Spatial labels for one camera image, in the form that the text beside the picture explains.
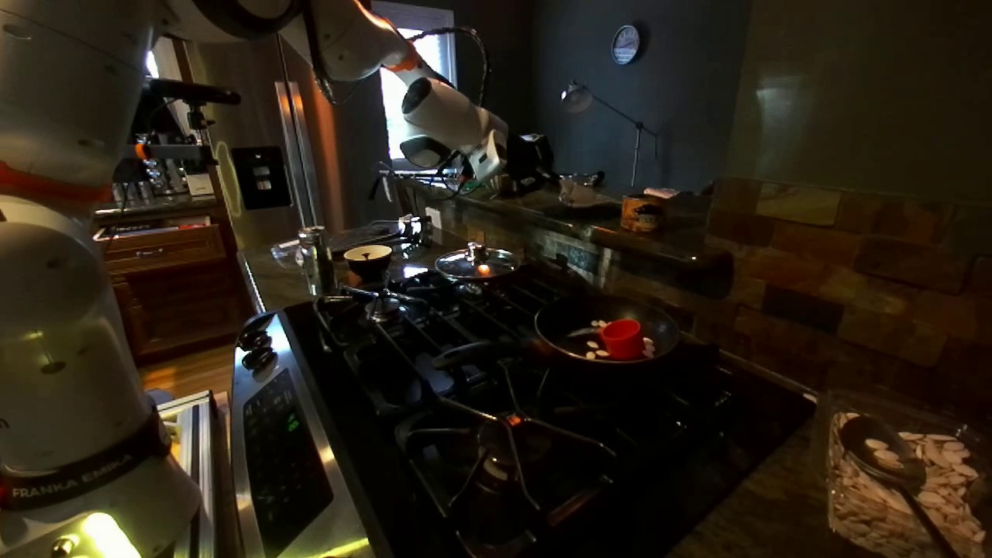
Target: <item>lamp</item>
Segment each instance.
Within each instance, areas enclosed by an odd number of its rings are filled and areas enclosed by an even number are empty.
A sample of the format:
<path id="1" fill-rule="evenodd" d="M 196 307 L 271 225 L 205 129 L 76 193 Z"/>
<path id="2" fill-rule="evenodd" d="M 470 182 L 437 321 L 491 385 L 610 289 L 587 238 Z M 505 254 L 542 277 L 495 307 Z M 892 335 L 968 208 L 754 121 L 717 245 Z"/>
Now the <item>lamp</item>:
<path id="1" fill-rule="evenodd" d="M 610 107 L 609 100 L 595 95 L 587 83 L 566 83 L 558 94 L 565 113 L 587 113 L 593 102 L 597 102 L 602 109 L 615 113 L 617 117 L 631 124 L 631 156 L 629 156 L 629 182 L 639 182 L 639 153 L 642 153 L 642 135 L 647 134 L 653 149 L 652 156 L 658 156 L 658 129 L 646 127 L 646 121 L 621 113 L 617 107 Z"/>

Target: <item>red object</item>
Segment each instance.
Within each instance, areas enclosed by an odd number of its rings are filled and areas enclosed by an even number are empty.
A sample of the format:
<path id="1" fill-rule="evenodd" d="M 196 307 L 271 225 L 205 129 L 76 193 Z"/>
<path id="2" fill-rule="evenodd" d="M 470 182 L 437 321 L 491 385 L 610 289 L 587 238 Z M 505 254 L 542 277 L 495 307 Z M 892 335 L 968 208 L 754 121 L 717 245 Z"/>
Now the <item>red object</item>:
<path id="1" fill-rule="evenodd" d="M 615 319 L 597 328 L 602 344 L 610 359 L 642 359 L 646 357 L 646 328 L 639 319 Z"/>

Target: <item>kitchen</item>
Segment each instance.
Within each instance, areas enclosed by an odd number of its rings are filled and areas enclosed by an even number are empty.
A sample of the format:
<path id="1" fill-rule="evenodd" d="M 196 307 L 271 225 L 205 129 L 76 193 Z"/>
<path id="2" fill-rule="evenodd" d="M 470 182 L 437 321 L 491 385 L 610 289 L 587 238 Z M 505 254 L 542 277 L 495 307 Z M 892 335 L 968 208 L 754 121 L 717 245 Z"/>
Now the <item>kitchen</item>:
<path id="1" fill-rule="evenodd" d="M 457 6 L 494 57 L 488 107 L 550 134 L 558 172 L 603 172 L 597 195 L 615 202 L 642 185 L 681 195 L 647 236 L 617 228 L 617 215 L 561 216 L 542 193 L 437 199 L 444 232 L 521 254 L 565 250 L 597 286 L 671 307 L 687 335 L 717 341 L 738 367 L 814 395 L 818 409 L 882 412 L 910 399 L 927 417 L 982 417 L 992 395 L 992 199 L 981 165 L 988 153 L 988 8 L 843 8 L 774 0 Z M 617 64 L 615 38 L 629 21 L 642 49 Z M 647 134 L 602 107 L 565 115 L 558 94 L 569 82 L 646 121 Z M 368 115 L 331 115 L 346 135 L 339 199 L 324 202 L 331 228 L 394 216 L 382 195 L 365 202 L 375 156 L 356 145 L 375 143 Z M 822 428 L 799 428 L 671 551 L 857 551 L 827 531 Z"/>

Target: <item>frying pan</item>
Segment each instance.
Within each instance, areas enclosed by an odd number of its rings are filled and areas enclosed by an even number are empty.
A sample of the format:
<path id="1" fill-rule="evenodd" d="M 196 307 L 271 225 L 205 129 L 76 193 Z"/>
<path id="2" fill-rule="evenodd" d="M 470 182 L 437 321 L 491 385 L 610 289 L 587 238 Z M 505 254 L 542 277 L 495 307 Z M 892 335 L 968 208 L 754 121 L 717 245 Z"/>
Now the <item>frying pan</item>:
<path id="1" fill-rule="evenodd" d="M 595 344 L 602 347 L 597 327 L 615 319 L 642 321 L 646 344 L 652 344 L 652 351 L 631 359 L 615 359 L 595 351 Z M 621 295 L 569 295 L 569 299 L 551 302 L 533 317 L 533 328 L 550 351 L 590 367 L 658 364 L 680 341 L 680 321 L 671 314 Z"/>

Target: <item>window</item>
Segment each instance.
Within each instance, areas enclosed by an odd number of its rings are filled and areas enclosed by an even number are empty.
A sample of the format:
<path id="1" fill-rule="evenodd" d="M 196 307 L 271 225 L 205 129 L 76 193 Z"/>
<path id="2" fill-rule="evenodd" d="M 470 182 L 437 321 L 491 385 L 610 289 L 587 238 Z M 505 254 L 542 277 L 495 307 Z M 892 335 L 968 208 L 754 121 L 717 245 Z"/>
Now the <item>window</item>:
<path id="1" fill-rule="evenodd" d="M 448 8 L 408 6 L 408 3 L 371 3 L 371 14 L 399 27 L 402 38 L 416 38 L 432 27 L 454 27 L 457 17 Z M 429 34 L 412 44 L 423 60 L 460 88 L 457 76 L 457 38 L 454 34 Z M 382 102 L 384 102 L 384 127 L 392 143 L 392 161 L 402 161 L 399 139 L 405 139 L 402 121 L 402 82 L 392 70 L 382 70 Z"/>

